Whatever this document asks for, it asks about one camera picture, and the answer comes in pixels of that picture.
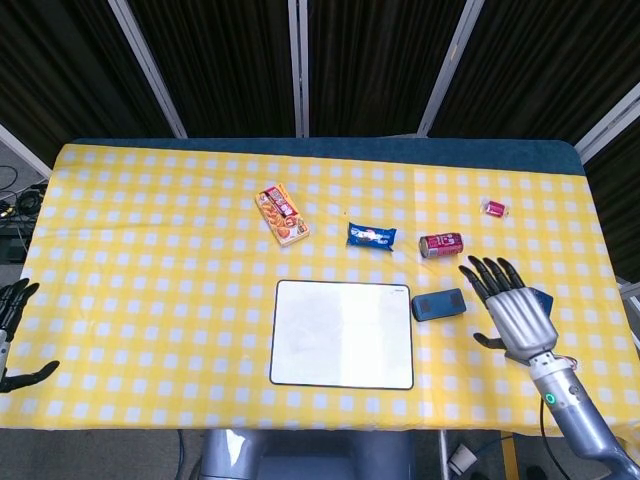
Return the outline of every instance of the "white whiteboard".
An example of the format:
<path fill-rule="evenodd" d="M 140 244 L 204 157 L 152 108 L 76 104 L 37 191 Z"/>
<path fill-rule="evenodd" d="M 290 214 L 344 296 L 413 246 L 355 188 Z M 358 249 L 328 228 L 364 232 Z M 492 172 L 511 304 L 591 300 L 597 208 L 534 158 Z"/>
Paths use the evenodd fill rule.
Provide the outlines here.
<path fill-rule="evenodd" d="M 406 285 L 281 280 L 271 381 L 412 388 L 409 302 Z"/>

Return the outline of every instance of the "curtain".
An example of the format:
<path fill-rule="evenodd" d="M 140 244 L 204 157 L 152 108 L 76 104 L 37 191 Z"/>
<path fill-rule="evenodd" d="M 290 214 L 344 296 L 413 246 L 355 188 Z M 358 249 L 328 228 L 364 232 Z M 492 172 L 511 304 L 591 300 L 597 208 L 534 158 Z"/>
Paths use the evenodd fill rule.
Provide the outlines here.
<path fill-rule="evenodd" d="M 575 144 L 640 81 L 640 2 L 487 0 L 429 136 Z"/>
<path fill-rule="evenodd" d="M 313 136 L 415 133 L 463 0 L 309 0 Z"/>
<path fill-rule="evenodd" d="M 190 137 L 295 136 L 287 0 L 129 0 Z"/>
<path fill-rule="evenodd" d="M 77 137 L 172 136 L 106 0 L 0 3 L 0 123 L 53 166 Z"/>
<path fill-rule="evenodd" d="M 640 118 L 586 165 L 616 275 L 640 282 Z"/>

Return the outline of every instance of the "white plug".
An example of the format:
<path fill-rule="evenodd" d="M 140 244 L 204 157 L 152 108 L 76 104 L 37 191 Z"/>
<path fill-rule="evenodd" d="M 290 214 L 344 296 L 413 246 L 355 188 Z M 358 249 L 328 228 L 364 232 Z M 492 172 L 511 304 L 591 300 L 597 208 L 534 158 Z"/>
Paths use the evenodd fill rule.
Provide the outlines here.
<path fill-rule="evenodd" d="M 471 465 L 476 463 L 478 457 L 476 457 L 471 450 L 460 444 L 453 455 L 449 457 L 447 465 L 455 472 L 456 475 L 462 475 L 466 472 Z"/>

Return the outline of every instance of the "tablecloth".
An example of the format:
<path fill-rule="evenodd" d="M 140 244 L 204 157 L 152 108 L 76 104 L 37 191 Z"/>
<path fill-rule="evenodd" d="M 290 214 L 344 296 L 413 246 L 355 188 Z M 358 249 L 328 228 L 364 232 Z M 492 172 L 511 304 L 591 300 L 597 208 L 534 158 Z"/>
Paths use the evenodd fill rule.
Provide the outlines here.
<path fill-rule="evenodd" d="M 312 230 L 281 249 L 254 194 L 283 182 Z M 511 206 L 480 212 L 483 198 Z M 349 220 L 398 229 L 393 253 L 345 246 Z M 640 368 L 583 176 L 346 159 L 68 145 L 24 276 L 10 373 L 57 358 L 42 384 L 0 397 L 5 426 L 499 428 L 537 432 L 526 369 L 479 347 L 496 333 L 458 274 L 424 260 L 420 235 L 458 231 L 465 254 L 504 256 L 555 298 L 556 351 L 614 431 L 638 419 Z M 414 325 L 410 391 L 269 383 L 282 278 L 463 290 L 461 317 Z"/>

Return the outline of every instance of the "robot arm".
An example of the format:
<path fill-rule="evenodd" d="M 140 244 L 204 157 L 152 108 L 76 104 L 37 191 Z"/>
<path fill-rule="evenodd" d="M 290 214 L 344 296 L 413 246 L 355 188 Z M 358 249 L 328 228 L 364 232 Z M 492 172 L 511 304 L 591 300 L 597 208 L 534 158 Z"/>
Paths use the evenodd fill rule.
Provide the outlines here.
<path fill-rule="evenodd" d="M 17 388 L 35 385 L 51 375 L 60 365 L 60 362 L 56 360 L 47 363 L 35 373 L 15 377 L 7 376 L 6 365 L 9 348 L 22 319 L 22 310 L 39 286 L 37 283 L 29 285 L 29 279 L 24 278 L 13 285 L 0 288 L 0 372 L 2 374 L 0 393 L 9 393 Z"/>
<path fill-rule="evenodd" d="M 640 467 L 614 437 L 572 364 L 553 354 L 558 332 L 515 268 L 502 258 L 500 265 L 488 258 L 484 263 L 476 257 L 469 260 L 479 277 L 464 266 L 460 271 L 500 333 L 494 339 L 476 333 L 476 341 L 487 348 L 504 349 L 508 358 L 529 367 L 531 379 L 577 456 L 604 463 L 611 470 L 608 480 L 640 479 Z"/>

